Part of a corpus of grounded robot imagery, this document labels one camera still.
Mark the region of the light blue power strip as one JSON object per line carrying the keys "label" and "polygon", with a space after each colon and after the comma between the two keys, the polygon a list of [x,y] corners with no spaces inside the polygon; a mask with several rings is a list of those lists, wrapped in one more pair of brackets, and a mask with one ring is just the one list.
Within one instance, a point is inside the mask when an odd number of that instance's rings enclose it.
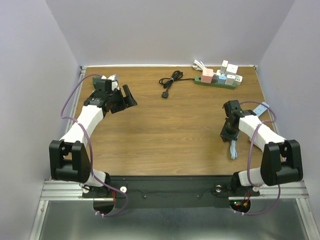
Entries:
{"label": "light blue power strip", "polygon": [[[255,117],[250,117],[249,120],[242,125],[244,131],[241,130],[242,133],[245,133],[249,137],[252,137],[254,131],[256,130],[258,124],[262,121],[258,120],[258,118],[265,113],[270,105],[266,102],[260,103],[257,107],[255,107],[252,111],[255,114]],[[239,138],[240,132],[236,134],[235,140],[231,140],[230,142],[230,157],[232,160],[235,160],[238,157],[237,153],[237,140]]]}

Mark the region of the white square adapter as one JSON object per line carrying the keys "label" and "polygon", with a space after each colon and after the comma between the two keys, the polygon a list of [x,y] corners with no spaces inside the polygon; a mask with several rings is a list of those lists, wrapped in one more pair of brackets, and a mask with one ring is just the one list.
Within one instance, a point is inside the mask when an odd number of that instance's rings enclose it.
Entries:
{"label": "white square adapter", "polygon": [[231,86],[234,84],[235,78],[236,78],[235,75],[227,74],[225,75],[225,77],[226,77],[225,85]]}

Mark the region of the dark green power strip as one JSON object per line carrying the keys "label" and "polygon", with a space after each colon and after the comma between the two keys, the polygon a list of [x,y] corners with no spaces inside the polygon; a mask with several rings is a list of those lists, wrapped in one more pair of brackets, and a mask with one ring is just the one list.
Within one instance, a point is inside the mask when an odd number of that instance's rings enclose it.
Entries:
{"label": "dark green power strip", "polygon": [[206,83],[201,82],[201,76],[196,75],[194,78],[194,84],[200,85],[200,86],[207,86],[207,87],[215,87],[215,88],[222,88],[222,89],[229,89],[229,90],[235,90],[237,88],[237,85],[233,83],[232,85],[226,85],[226,84],[219,84],[219,83]]}

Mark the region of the pink cube adapter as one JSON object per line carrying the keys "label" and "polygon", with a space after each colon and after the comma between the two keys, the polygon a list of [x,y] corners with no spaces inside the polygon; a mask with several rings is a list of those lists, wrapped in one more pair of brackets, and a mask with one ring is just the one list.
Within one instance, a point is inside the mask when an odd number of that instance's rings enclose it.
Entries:
{"label": "pink cube adapter", "polygon": [[210,84],[214,76],[214,70],[210,68],[204,68],[200,77],[202,83]]}

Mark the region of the dark green charger plug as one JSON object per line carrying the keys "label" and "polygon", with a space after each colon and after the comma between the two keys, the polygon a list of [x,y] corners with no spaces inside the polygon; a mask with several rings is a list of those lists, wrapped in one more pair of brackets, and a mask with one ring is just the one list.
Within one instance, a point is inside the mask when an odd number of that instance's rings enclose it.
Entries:
{"label": "dark green charger plug", "polygon": [[94,76],[94,77],[92,78],[92,85],[93,85],[94,88],[97,87],[97,83],[100,81],[100,79],[101,79],[100,76]]}

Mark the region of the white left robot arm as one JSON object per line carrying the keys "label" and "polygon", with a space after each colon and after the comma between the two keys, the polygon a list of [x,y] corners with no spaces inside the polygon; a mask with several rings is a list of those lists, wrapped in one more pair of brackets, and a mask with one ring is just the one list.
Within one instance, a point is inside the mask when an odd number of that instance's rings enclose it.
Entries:
{"label": "white left robot arm", "polygon": [[111,179],[106,172],[93,167],[91,135],[107,113],[117,113],[137,106],[128,85],[119,86],[117,75],[92,75],[94,91],[84,101],[77,119],[60,140],[49,144],[50,173],[54,180],[76,182],[94,187],[106,197],[111,193]]}

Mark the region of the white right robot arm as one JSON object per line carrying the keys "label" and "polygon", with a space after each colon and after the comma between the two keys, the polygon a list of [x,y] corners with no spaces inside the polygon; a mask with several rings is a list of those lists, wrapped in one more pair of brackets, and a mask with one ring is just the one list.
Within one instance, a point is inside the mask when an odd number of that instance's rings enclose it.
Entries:
{"label": "white right robot arm", "polygon": [[[233,174],[230,182],[233,194],[242,195],[248,187],[276,186],[303,179],[301,147],[296,140],[287,140],[275,133],[253,110],[243,110],[238,100],[227,101],[223,108],[226,119],[220,132],[222,141],[234,145],[240,132],[250,138],[247,170]],[[262,151],[258,168],[251,168],[254,146]]]}

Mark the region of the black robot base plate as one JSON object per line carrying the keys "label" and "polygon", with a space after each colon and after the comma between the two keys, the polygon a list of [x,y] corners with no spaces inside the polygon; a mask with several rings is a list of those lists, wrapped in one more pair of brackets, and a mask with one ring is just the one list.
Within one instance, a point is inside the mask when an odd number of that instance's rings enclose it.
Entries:
{"label": "black robot base plate", "polygon": [[232,175],[116,176],[110,185],[126,188],[125,194],[106,187],[85,186],[82,196],[93,199],[97,210],[160,208],[229,208],[231,197],[258,197],[250,186],[232,187]]}

